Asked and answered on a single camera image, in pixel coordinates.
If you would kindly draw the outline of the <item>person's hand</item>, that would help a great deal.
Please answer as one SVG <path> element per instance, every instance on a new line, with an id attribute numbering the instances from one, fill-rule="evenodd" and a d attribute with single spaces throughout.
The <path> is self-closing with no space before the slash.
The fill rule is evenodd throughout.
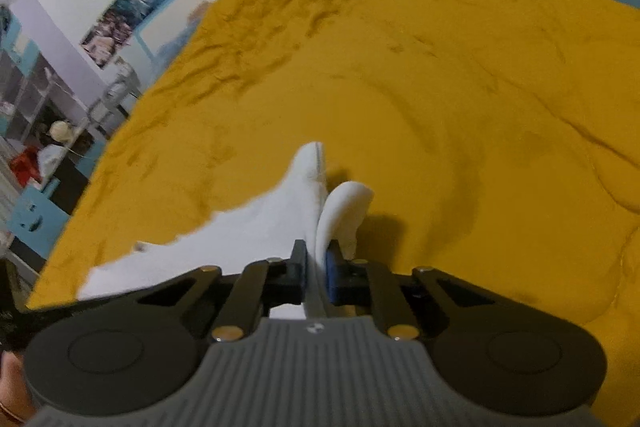
<path id="1" fill-rule="evenodd" d="M 26 387 L 21 355 L 1 353 L 1 425 L 21 426 L 36 413 Z"/>

